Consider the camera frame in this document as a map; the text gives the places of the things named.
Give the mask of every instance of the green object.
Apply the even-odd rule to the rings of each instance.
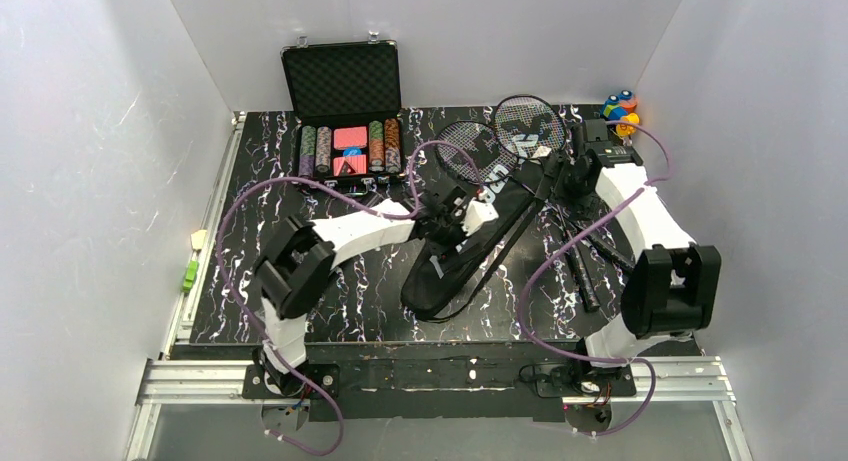
[[[183,278],[183,292],[188,293],[191,291],[191,287],[194,286],[194,282],[197,280],[197,268],[199,264],[197,260],[192,259],[188,262],[188,267],[186,268],[186,275]]]
[[[383,123],[379,121],[371,121],[368,123],[368,139],[379,139],[383,141]]]
[[[300,136],[300,155],[315,155],[317,132],[312,126],[304,126]]]

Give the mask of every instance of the poker chip case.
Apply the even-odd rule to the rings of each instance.
[[[372,36],[366,42],[307,45],[301,38],[280,56],[300,120],[294,163],[298,176],[329,187],[364,188],[405,176],[395,41]],[[377,123],[382,129],[376,129]],[[364,129],[345,129],[360,127]],[[365,144],[354,134],[364,135]]]

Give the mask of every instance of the floor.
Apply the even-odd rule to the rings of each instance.
[[[615,416],[635,409],[622,404]],[[311,456],[263,434],[292,432],[294,416],[258,406],[165,406],[151,460],[307,460]],[[530,419],[356,419],[345,423],[337,460],[674,459],[730,460],[712,403],[656,403],[624,431],[597,440],[567,433],[562,423]],[[316,448],[336,436],[336,423],[306,423],[297,438]]]
[[[595,118],[597,105],[556,107],[564,118]],[[436,107],[404,110],[404,149],[409,155],[417,144],[434,139],[444,126],[458,120],[486,122],[492,107]],[[290,112],[249,113],[241,146],[226,190],[224,210],[247,187],[270,177],[293,171],[294,136],[297,120]],[[424,181],[446,176],[429,154],[419,160]],[[380,186],[379,194],[398,193],[402,186]],[[341,202],[322,194],[302,195],[288,186],[269,190],[249,201],[236,216],[225,240],[226,258],[235,267],[239,289],[253,309],[259,307],[257,285],[244,267],[251,266],[276,221],[291,213],[321,218],[340,216],[350,210]],[[428,342],[428,341],[515,341],[519,340],[515,321],[516,296],[533,270],[562,243],[563,232],[550,209],[531,224],[467,312],[446,324],[418,322],[399,302],[399,289],[421,242],[388,246],[368,252],[338,269],[317,309],[309,315],[308,343],[349,342]],[[602,229],[603,236],[629,254],[629,246],[616,223]],[[618,312],[618,298],[625,282],[621,272],[606,264],[588,247],[588,268],[601,300],[598,313],[583,311],[580,294],[565,263],[558,263],[542,277],[530,303],[530,315],[537,333],[550,340],[576,340],[600,329]],[[498,248],[481,265],[466,290],[454,301],[459,304],[470,293],[485,266]],[[255,344],[257,333],[247,325],[238,307],[226,297],[214,256],[202,286],[191,343],[194,346]]]

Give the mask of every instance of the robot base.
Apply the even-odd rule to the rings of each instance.
[[[585,365],[580,361],[569,360],[562,363],[536,364],[525,371],[532,373],[536,380],[536,394],[541,398],[561,398],[566,396],[592,396],[598,394],[601,399],[605,396],[629,397],[636,396],[636,384],[630,367],[604,368],[605,372],[586,372]]]
[[[339,367],[335,364],[301,364],[298,372],[309,378],[332,397],[338,397],[341,385]],[[300,398],[303,383],[291,373],[281,373],[273,363],[268,362],[262,346],[253,351],[253,365],[245,372],[242,398],[279,399]],[[313,391],[310,398],[319,396]]]

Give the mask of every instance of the black foam lining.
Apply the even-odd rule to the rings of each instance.
[[[291,48],[283,51],[283,65],[301,119],[400,111],[394,42]]]

